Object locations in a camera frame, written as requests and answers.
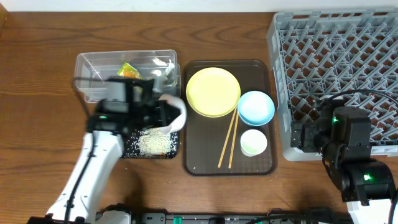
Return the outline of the white pink bowl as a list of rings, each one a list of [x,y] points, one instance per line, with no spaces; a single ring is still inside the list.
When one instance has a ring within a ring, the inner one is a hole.
[[[167,125],[159,128],[160,132],[170,134],[180,131],[187,120],[187,108],[184,101],[179,97],[168,94],[163,94],[159,100],[166,102],[170,114]]]

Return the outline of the green orange snack wrapper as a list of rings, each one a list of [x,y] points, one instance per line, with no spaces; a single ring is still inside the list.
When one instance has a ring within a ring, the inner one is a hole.
[[[122,67],[118,70],[117,74],[121,77],[135,78],[140,80],[143,79],[138,70],[127,62],[125,62],[122,65]]]

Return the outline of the clear plastic wrapper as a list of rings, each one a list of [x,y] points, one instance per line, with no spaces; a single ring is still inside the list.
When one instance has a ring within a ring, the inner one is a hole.
[[[153,58],[152,61],[161,67],[165,67],[164,70],[153,70],[152,74],[154,75],[154,86],[153,86],[153,92],[155,93],[162,93],[164,89],[164,81],[166,81],[168,78],[167,76],[169,73],[175,68],[175,64],[169,59],[169,61],[166,63],[164,61],[161,61],[159,58]]]

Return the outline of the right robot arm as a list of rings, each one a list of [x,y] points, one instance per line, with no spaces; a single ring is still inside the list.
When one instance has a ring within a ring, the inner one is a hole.
[[[322,157],[353,223],[397,223],[397,189],[388,166],[371,157],[368,113],[326,106],[314,123],[292,123],[291,146]]]

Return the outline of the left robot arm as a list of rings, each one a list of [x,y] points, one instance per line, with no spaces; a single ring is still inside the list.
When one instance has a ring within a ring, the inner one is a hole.
[[[108,210],[97,218],[97,209],[109,176],[126,153],[133,131],[158,128],[169,134],[181,130],[187,119],[184,101],[164,94],[153,97],[153,80],[113,76],[104,81],[105,94],[90,112],[80,156],[56,202],[44,217],[29,223],[131,223],[132,213]]]

